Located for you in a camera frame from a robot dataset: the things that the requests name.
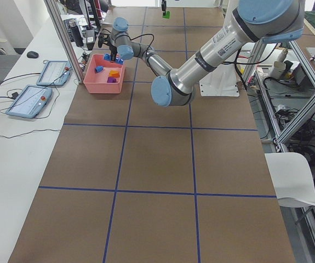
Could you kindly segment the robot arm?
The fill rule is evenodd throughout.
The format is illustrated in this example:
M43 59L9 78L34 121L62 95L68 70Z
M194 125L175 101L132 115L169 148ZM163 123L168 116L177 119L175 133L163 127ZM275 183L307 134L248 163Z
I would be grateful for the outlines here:
M213 72L246 43L292 41L301 37L305 1L239 1L226 22L210 40L179 68L172 68L149 45L128 35L128 22L113 21L109 44L123 60L140 58L155 73L151 96L159 106L183 106L194 98L194 85Z

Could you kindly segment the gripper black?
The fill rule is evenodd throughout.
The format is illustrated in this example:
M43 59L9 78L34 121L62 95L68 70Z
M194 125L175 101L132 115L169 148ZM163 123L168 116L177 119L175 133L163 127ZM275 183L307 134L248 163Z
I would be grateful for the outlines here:
M167 11L167 1L166 0L161 0L161 10L162 12L166 12ZM111 61L114 61L116 62L116 58L117 58L117 47L112 44L111 42L109 42L109 50L111 52L111 55L110 55L110 58L111 58Z

